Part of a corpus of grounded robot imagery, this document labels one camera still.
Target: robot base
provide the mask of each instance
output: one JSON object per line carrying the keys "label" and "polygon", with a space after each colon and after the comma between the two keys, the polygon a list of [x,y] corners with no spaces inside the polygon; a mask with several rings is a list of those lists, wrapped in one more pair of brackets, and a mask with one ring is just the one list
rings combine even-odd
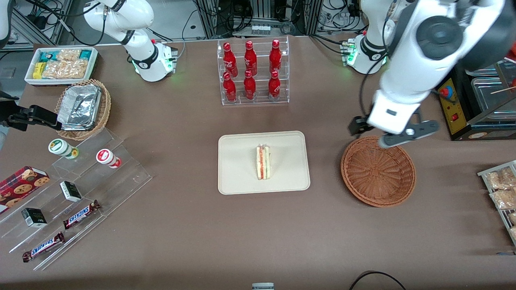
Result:
{"label": "robot base", "polygon": [[[345,44],[345,46],[341,45],[341,52],[349,53],[349,55],[342,56],[342,62],[344,66],[350,66],[359,73],[366,74],[382,56],[383,51],[375,52],[373,49],[370,49],[372,52],[374,52],[371,56],[371,60],[371,58],[362,50],[361,42],[363,38],[363,35],[359,35],[355,38],[348,39],[348,42]],[[376,64],[375,67],[371,69],[369,74],[378,72],[384,63],[385,61]]]}
{"label": "robot base", "polygon": [[133,62],[136,72],[148,82],[157,82],[168,74],[175,73],[178,61],[177,50],[173,51],[171,47],[161,43],[155,43],[154,45],[158,48],[158,57],[148,69],[139,68]]}

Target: wooden skewer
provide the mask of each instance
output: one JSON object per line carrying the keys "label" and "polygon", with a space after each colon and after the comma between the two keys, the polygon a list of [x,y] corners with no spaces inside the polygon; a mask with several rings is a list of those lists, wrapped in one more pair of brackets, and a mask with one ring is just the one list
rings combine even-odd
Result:
{"label": "wooden skewer", "polygon": [[507,89],[499,90],[499,91],[496,91],[496,92],[492,92],[491,94],[499,93],[499,92],[503,92],[503,91],[508,91],[508,90],[511,90],[511,89],[516,89],[516,87],[512,87],[512,88],[507,88]]}

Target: cookie box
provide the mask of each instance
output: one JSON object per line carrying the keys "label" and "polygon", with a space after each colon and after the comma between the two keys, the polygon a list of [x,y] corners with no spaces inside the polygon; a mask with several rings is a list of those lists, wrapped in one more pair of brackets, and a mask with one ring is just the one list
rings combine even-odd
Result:
{"label": "cookie box", "polygon": [[0,182],[0,214],[49,181],[46,172],[25,166]]}

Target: yellow snack package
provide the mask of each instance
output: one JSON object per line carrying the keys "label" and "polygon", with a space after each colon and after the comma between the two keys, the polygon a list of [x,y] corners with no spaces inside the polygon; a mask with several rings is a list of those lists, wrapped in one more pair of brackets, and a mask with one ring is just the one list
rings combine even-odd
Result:
{"label": "yellow snack package", "polygon": [[46,62],[38,62],[34,66],[33,79],[41,79],[41,74],[45,70]]}

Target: table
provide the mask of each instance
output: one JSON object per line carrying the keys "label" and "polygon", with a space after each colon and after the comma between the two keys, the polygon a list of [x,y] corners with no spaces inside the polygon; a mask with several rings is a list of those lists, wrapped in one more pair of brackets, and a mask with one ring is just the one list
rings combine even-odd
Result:
{"label": "table", "polygon": [[[0,240],[0,288],[347,289],[366,270],[385,271],[407,289],[514,288],[516,258],[494,255],[512,249],[510,239],[476,172],[513,160],[516,141],[449,141],[430,96],[422,112],[441,130],[403,145],[417,169],[414,193],[393,208],[363,204],[339,171],[362,75],[308,37],[290,42],[291,102],[259,108],[220,104],[216,41],[188,42],[178,72],[158,83],[134,72],[122,46],[98,46],[94,77],[112,97],[107,127],[155,177],[45,271],[7,254]],[[367,100],[379,76],[368,79]],[[62,90],[27,85],[22,105],[53,108]],[[306,136],[308,190],[218,192],[222,135],[290,130]],[[0,178],[24,165],[47,168],[56,136],[36,126],[11,130]]]}

